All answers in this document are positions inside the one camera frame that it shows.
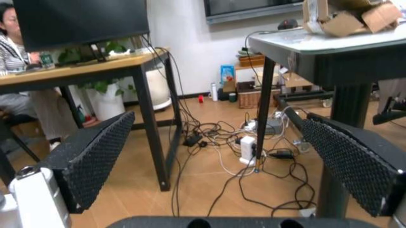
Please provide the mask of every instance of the blue box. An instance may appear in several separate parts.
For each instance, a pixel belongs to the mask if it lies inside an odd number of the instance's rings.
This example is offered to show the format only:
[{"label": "blue box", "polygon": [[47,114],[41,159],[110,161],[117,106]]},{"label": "blue box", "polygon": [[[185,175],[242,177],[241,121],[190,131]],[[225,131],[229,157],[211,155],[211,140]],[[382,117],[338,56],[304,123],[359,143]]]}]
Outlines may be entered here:
[{"label": "blue box", "polygon": [[224,85],[224,82],[234,80],[234,65],[225,64],[220,68],[220,83]]}]

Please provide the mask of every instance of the striped sweater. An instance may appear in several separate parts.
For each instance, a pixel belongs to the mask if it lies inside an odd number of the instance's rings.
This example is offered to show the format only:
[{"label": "striped sweater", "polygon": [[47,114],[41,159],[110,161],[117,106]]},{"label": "striped sweater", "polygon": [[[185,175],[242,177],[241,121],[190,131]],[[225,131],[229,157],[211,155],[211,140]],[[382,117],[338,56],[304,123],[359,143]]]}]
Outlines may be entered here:
[{"label": "striped sweater", "polygon": [[5,35],[0,35],[0,76],[21,71],[29,63],[29,57],[22,45],[16,44],[24,62],[20,59]]}]

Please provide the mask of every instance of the person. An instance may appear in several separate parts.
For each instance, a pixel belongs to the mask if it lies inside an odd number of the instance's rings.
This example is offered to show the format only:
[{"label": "person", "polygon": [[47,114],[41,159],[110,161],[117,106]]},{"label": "person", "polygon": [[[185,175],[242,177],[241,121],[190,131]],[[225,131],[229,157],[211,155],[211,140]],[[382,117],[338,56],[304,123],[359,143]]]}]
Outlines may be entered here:
[{"label": "person", "polygon": [[[29,64],[40,64],[39,53],[27,53],[14,6],[0,3],[0,76],[19,72]],[[50,150],[61,138],[77,130],[65,99],[53,89],[28,94],[0,95],[0,109],[12,115],[28,115],[39,120]]]}]

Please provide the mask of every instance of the wooden desk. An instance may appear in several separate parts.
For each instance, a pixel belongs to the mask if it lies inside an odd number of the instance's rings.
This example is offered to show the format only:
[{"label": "wooden desk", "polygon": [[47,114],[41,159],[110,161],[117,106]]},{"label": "wooden desk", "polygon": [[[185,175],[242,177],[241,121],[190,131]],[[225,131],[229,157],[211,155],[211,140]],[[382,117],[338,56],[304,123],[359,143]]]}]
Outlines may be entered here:
[{"label": "wooden desk", "polygon": [[[168,54],[162,50],[159,50],[158,54],[159,57],[152,54],[130,56],[109,60],[103,63],[95,62],[81,66],[69,66],[0,77],[0,94],[17,93],[21,91],[37,91],[60,87],[62,95],[69,103],[75,121],[81,126],[68,85],[132,76],[139,98],[141,114],[144,119],[144,123],[134,124],[132,130],[146,130],[159,185],[162,191],[169,190],[169,177],[176,155],[176,149],[179,145],[182,121],[170,58]],[[166,80],[168,82],[169,90],[171,91],[175,118],[173,120],[156,121],[145,72],[154,69],[155,65],[160,63],[161,60],[165,63]],[[172,141],[170,142],[168,155],[165,157],[158,133],[158,127],[169,125],[176,125],[176,130]]]}]

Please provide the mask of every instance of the desk leg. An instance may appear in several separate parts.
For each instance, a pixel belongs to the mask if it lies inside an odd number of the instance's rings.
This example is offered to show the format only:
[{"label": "desk leg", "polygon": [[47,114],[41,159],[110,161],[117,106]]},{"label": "desk leg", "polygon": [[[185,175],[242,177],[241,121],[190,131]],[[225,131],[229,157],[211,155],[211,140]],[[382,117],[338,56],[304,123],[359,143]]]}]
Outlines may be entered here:
[{"label": "desk leg", "polygon": [[161,191],[169,191],[170,181],[166,172],[165,156],[162,152],[161,139],[159,137],[158,125],[155,120],[155,113],[152,107],[151,94],[149,92],[148,81],[144,66],[136,66],[131,70],[141,114],[145,124],[145,131],[148,137],[149,148],[154,160],[155,171],[158,176]]},{"label": "desk leg", "polygon": [[[363,128],[367,114],[371,84],[336,86],[331,119]],[[321,177],[317,217],[345,218],[349,193],[324,166]]]},{"label": "desk leg", "polygon": [[0,178],[4,185],[8,186],[14,179],[16,172],[10,164],[6,154],[0,149]]},{"label": "desk leg", "polygon": [[73,119],[78,128],[83,128],[82,121],[80,120],[79,114],[77,113],[75,102],[73,101],[72,94],[70,93],[69,86],[59,87],[62,93],[62,97],[65,98],[66,102],[69,105],[69,109],[72,113]]},{"label": "desk leg", "polygon": [[168,58],[165,60],[165,73],[166,73],[166,81],[168,83],[169,90],[171,91],[172,106],[174,108],[174,115],[175,115],[175,124],[176,124],[176,126],[181,127],[182,120],[181,120],[181,112],[179,110],[179,98],[178,98],[178,93],[176,91],[174,73],[172,70],[170,56],[168,56]]},{"label": "desk leg", "polygon": [[265,136],[266,122],[268,120],[269,103],[271,99],[272,90],[272,80],[273,80],[273,69],[275,68],[275,62],[269,58],[265,58],[263,78],[262,78],[262,89],[261,89],[261,100],[260,100],[260,111],[258,115],[258,137],[257,137],[257,154],[256,154],[256,166],[255,171],[258,172],[261,162],[261,154],[263,148],[263,141]]}]

